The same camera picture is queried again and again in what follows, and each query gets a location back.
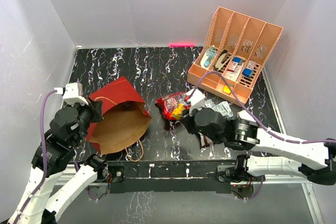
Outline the blue small box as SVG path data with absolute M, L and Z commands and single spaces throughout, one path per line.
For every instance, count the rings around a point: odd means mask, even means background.
M 248 69 L 248 68 L 245 68 L 242 72 L 242 75 L 244 77 L 248 77 L 248 78 L 251 78 L 253 76 L 253 74 L 254 74 L 253 69 Z

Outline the yellow candy packet front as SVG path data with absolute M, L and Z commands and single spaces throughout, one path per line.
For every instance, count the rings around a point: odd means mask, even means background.
M 176 109 L 173 110 L 171 116 L 176 119 L 180 120 L 183 116 L 183 111 L 185 110 L 184 104 L 180 103 Z

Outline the blue white stapler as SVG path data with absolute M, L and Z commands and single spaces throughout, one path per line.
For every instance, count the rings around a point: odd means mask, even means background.
M 211 45 L 204 53 L 201 61 L 200 66 L 208 69 L 210 64 L 212 63 L 213 59 L 215 58 L 217 54 L 217 49 L 214 45 Z

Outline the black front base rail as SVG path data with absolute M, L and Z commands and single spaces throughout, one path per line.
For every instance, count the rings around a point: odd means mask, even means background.
M 111 194 L 132 192 L 213 191 L 230 194 L 234 184 L 251 185 L 265 179 L 252 177 L 240 161 L 109 161 L 108 173 L 93 185 L 107 186 Z

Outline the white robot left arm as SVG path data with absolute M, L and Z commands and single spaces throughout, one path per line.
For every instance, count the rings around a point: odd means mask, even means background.
M 70 204 L 95 182 L 108 177 L 108 163 L 96 154 L 78 168 L 75 175 L 56 193 L 53 189 L 92 123 L 102 121 L 102 101 L 89 100 L 58 110 L 31 162 L 24 194 L 13 215 L 5 223 L 57 223 Z

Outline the aluminium frame rail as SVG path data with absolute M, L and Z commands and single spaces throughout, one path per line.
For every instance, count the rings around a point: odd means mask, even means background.
M 68 167 L 66 168 L 66 170 L 64 171 L 64 173 L 62 174 L 62 176 L 58 179 L 56 185 L 59 186 L 60 188 L 62 188 L 66 182 L 68 180 L 70 180 L 76 173 L 76 167 L 75 165 L 68 165 Z M 309 183 L 309 181 L 306 178 L 303 177 L 298 177 L 298 176 L 288 176 L 288 175 L 274 175 L 274 174 L 270 174 L 270 175 L 265 175 L 264 176 L 265 179 L 261 182 L 256 182 L 256 183 L 252 183 L 251 185 L 245 185 L 245 186 L 241 186 L 239 184 L 234 184 L 233 188 L 232 188 L 232 192 L 237 189 L 237 188 L 243 188 L 245 187 L 246 190 L 248 191 L 246 193 L 246 196 L 243 197 L 242 194 L 238 194 L 238 196 L 236 196 L 236 199 L 241 199 L 243 201 L 248 201 L 248 200 L 252 200 L 253 198 L 255 198 L 258 194 L 258 192 L 255 190 L 255 186 L 259 185 L 262 186 L 263 184 L 285 184 L 285 183 L 302 183 L 303 185 L 306 185 Z M 93 183 L 91 183 L 86 190 L 87 193 L 90 191 L 90 188 L 101 188 L 101 187 L 105 187 L 107 190 L 107 194 L 110 194 L 108 192 L 108 188 L 107 186 L 96 186 L 93 185 Z

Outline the purple brown candy packet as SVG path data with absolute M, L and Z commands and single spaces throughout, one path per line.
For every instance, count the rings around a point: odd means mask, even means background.
M 201 148 L 206 148 L 206 147 L 210 147 L 213 145 L 213 141 L 202 133 L 199 133 L 199 139 L 200 139 Z

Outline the red large candy bag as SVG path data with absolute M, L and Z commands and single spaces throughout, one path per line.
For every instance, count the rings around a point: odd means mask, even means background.
M 156 100 L 155 105 L 158 106 L 162 112 L 163 116 L 170 121 L 179 121 L 174 119 L 171 116 L 171 113 L 174 109 L 177 108 L 177 106 L 182 103 L 184 104 L 185 110 L 187 111 L 189 109 L 189 105 L 186 104 L 186 92 L 177 92 L 174 94 L 168 94 L 164 97 L 161 97 Z

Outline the silver white snack packet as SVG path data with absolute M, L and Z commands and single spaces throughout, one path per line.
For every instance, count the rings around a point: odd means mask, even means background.
M 205 100 L 205 107 L 210 108 L 215 112 L 219 112 L 222 116 L 226 118 L 232 118 L 233 112 L 227 101 L 223 101 L 219 104 L 215 104 L 211 99 Z

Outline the white cardboard box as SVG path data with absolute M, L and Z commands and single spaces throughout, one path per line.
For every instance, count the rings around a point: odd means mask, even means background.
M 249 121 L 254 122 L 253 117 L 245 110 L 239 111 L 237 113 L 237 117 L 240 118 L 240 119 L 249 120 Z

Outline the black white stapler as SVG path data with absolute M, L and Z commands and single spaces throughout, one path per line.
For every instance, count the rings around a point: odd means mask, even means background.
M 218 71 L 218 72 L 223 72 L 227 66 L 227 64 L 229 63 L 230 59 L 232 57 L 232 54 L 224 49 L 219 58 L 217 59 L 215 65 L 213 66 L 213 70 Z

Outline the red brown paper bag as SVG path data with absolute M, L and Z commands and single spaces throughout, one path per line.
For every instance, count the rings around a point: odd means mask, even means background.
M 150 126 L 152 117 L 145 109 L 145 101 L 131 83 L 120 77 L 110 84 L 89 95 L 93 101 L 102 102 L 103 120 L 92 123 L 88 130 L 87 141 L 101 155 L 127 152 L 127 159 L 138 162 L 144 155 L 141 137 Z M 121 104 L 132 101 L 130 110 L 122 110 Z M 139 143 L 140 157 L 133 159 L 128 148 Z

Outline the pink desk organizer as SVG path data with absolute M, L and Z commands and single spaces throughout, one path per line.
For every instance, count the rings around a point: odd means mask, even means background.
M 246 104 L 254 85 L 268 57 L 274 49 L 283 28 L 239 12 L 219 7 L 214 13 L 207 33 L 204 48 L 188 70 L 187 81 L 190 84 L 201 83 L 200 87 L 231 103 Z M 208 69 L 200 66 L 205 51 L 214 45 L 217 54 Z M 234 72 L 213 70 L 221 52 L 226 49 L 232 57 L 244 59 Z M 245 68 L 253 69 L 251 78 L 244 77 Z M 232 86 L 232 93 L 223 92 L 225 85 Z

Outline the yellow sponge block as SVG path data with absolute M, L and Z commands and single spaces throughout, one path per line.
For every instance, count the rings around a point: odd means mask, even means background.
M 223 87 L 223 92 L 227 95 L 230 95 L 232 93 L 232 88 L 233 88 L 232 86 L 225 85 Z

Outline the red white small box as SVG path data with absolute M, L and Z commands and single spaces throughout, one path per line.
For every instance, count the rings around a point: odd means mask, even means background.
M 234 72 L 238 66 L 241 66 L 241 65 L 238 65 L 237 63 L 231 61 L 228 64 L 226 70 L 227 70 L 227 72 Z

